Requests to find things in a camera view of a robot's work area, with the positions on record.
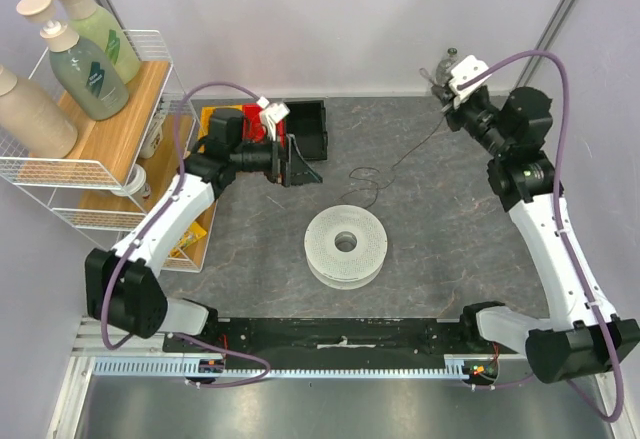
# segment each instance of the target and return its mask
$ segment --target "bottle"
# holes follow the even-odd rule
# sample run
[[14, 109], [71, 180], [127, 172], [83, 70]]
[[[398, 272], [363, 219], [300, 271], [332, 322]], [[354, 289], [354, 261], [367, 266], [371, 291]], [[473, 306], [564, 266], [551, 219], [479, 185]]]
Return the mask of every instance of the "bottle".
[[131, 81], [140, 69], [140, 59], [113, 14], [94, 0], [59, 1], [67, 11], [71, 27], [105, 52], [125, 84]]
[[60, 159], [78, 139], [76, 126], [38, 84], [2, 64], [0, 125], [37, 157]]
[[52, 0], [22, 0], [18, 13], [42, 23], [40, 36], [49, 46], [51, 69], [87, 115], [101, 121], [119, 112], [129, 91], [104, 52], [64, 22], [53, 19]]
[[447, 49], [447, 55], [436, 67], [435, 79], [437, 85], [444, 86], [449, 82], [449, 73], [456, 62], [458, 62], [458, 50], [455, 47], [450, 47]]

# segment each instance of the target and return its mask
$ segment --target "yellow package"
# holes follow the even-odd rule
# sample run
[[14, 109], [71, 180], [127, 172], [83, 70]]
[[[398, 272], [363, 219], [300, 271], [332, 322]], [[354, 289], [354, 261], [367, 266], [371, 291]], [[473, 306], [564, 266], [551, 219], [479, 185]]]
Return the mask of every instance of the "yellow package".
[[171, 249], [171, 254], [170, 254], [171, 257], [182, 257], [182, 254], [180, 253], [180, 249], [184, 250], [185, 248], [199, 241], [206, 235], [207, 235], [207, 231], [205, 231], [200, 224], [194, 221], [189, 226], [189, 229], [187, 229], [185, 233], [182, 235], [182, 237], [178, 241], [177, 246]]

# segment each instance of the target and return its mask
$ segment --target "reflective metal surface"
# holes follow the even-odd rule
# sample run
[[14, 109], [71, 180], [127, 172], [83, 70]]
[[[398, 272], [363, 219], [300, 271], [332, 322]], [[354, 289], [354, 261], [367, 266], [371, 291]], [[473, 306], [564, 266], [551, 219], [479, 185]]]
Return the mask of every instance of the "reflective metal surface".
[[437, 381], [278, 379], [197, 390], [93, 377], [89, 396], [77, 439], [613, 437], [564, 384], [471, 392]]

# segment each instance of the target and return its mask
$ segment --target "red object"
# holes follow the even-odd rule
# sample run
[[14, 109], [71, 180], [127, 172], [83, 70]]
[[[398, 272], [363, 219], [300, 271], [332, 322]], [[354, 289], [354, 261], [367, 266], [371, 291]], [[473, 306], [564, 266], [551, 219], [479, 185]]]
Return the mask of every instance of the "red object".
[[[265, 127], [260, 122], [260, 106], [257, 104], [245, 104], [242, 106], [242, 112], [247, 116], [248, 121], [244, 123], [242, 128], [242, 138], [246, 141], [260, 142], [267, 135]], [[284, 121], [280, 122], [276, 128], [278, 135], [281, 137], [284, 146]]]

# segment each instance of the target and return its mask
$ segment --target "white spool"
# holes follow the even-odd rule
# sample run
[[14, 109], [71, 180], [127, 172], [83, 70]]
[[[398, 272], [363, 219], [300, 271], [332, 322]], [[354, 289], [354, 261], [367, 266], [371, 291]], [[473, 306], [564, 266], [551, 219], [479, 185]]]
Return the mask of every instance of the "white spool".
[[335, 289], [357, 289], [380, 272], [387, 233], [369, 211], [334, 206], [313, 218], [304, 235], [304, 250], [320, 281]]

